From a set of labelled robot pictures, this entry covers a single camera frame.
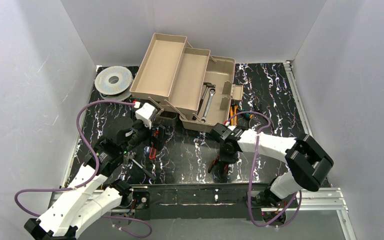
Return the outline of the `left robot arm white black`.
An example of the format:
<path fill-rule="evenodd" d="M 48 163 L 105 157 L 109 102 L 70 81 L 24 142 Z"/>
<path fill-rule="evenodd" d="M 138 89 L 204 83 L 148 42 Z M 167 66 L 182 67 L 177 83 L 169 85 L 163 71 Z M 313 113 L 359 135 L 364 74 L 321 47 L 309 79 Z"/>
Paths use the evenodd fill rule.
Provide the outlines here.
<path fill-rule="evenodd" d="M 133 150 L 154 136 L 151 118 L 124 118 L 115 135 L 101 137 L 84 163 L 53 205 L 37 218 L 30 218 L 24 229 L 35 240 L 76 240 L 92 223 L 116 207 L 134 208 L 132 187 L 124 180 L 110 183 L 101 194 L 91 198 L 111 174 L 125 161 L 134 158 Z"/>

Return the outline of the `beige plastic tool box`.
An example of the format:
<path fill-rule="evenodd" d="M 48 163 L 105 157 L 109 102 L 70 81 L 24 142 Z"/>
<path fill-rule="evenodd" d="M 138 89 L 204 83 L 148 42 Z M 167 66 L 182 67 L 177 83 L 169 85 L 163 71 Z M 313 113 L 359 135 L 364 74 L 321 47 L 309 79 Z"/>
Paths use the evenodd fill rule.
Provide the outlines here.
<path fill-rule="evenodd" d="M 186 36 L 154 33 L 130 92 L 157 105 L 160 113 L 177 113 L 187 130 L 210 132 L 228 119 L 230 107 L 243 97 L 243 86 L 234 83 L 236 61 L 213 56 L 209 49 L 193 48 Z M 215 85 L 206 122 L 201 122 L 208 94 L 198 113 L 204 83 Z"/>

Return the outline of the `black handled hammer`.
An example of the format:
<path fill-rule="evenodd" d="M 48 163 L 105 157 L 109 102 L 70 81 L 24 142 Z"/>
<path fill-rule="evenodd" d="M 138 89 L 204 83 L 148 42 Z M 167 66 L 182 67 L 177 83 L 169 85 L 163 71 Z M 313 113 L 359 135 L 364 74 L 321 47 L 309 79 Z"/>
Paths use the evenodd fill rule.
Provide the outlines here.
<path fill-rule="evenodd" d="M 201 109 L 203 108 L 203 105 L 204 105 L 204 100 L 206 98 L 206 96 L 208 95 L 208 98 L 209 98 L 209 90 L 210 88 L 216 88 L 216 85 L 215 84 L 212 84 L 210 82 L 204 82 L 203 85 L 205 86 L 205 90 L 204 90 L 204 93 L 199 101 L 199 105 L 198 105 L 198 113 L 201 111 Z"/>

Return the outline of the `orange black pliers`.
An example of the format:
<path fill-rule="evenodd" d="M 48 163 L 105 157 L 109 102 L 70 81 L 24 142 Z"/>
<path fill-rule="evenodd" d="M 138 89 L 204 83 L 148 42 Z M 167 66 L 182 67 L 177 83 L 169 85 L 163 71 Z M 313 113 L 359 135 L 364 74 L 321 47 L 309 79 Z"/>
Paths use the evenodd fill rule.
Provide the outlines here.
<path fill-rule="evenodd" d="M 210 161 L 207 172 L 210 174 L 213 170 L 218 171 L 220 175 L 227 175 L 229 171 L 229 163 L 216 158 Z"/>

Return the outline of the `green handled screwdriver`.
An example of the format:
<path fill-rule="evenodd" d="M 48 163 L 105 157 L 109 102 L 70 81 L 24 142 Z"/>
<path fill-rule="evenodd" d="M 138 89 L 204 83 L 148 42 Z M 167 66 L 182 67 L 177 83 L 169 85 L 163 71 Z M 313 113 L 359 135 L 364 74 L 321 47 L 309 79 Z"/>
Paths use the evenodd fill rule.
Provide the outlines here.
<path fill-rule="evenodd" d="M 241 115 L 245 120 L 250 121 L 254 115 L 252 113 L 246 112 Z"/>

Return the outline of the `red utility knife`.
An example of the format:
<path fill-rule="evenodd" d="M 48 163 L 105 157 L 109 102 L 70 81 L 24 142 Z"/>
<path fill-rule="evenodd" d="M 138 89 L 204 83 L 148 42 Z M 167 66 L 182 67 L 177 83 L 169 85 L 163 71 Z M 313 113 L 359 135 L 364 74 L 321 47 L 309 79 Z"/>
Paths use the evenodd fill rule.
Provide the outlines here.
<path fill-rule="evenodd" d="M 149 155 L 148 155 L 148 158 L 150 160 L 154 160 L 156 158 L 156 155 L 157 155 L 157 152 L 158 150 L 156 148 L 154 148 L 153 146 L 151 146 L 149 148 Z"/>

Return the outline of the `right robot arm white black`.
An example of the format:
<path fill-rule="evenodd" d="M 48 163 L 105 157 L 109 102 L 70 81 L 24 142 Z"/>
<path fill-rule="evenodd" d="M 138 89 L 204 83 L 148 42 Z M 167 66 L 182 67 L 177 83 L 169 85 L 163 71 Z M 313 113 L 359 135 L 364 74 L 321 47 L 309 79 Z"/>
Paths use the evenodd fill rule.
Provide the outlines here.
<path fill-rule="evenodd" d="M 261 206 L 275 206 L 300 190 L 317 192 L 334 166 L 333 159 L 309 134 L 280 137 L 221 123 L 209 134 L 219 143 L 215 165 L 231 163 L 238 152 L 264 155 L 287 165 L 287 173 L 274 178 L 263 192 L 250 198 L 251 203 Z"/>

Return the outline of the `steel combination wrench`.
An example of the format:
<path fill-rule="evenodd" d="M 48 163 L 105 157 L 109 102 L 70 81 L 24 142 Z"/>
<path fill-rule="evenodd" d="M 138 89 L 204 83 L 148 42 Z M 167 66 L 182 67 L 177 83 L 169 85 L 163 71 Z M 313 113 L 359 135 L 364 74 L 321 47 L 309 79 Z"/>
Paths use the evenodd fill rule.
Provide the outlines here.
<path fill-rule="evenodd" d="M 200 119 L 201 122 L 203 122 L 203 123 L 205 123 L 207 121 L 208 112 L 209 112 L 209 109 L 210 109 L 210 106 L 211 106 L 211 103 L 213 100 L 213 96 L 215 95 L 215 93 L 216 93 L 216 89 L 214 87 L 211 87 L 209 89 L 209 97 L 208 97 L 207 103 L 205 105 L 203 115 Z"/>

